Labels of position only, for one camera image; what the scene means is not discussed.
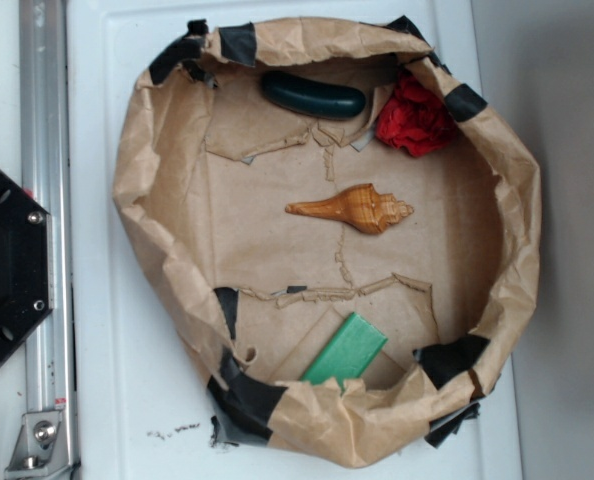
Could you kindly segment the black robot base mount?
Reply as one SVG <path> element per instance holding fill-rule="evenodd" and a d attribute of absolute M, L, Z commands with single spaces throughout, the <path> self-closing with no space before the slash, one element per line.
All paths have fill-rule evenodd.
<path fill-rule="evenodd" d="M 0 170 L 0 367 L 52 311 L 49 220 Z"/>

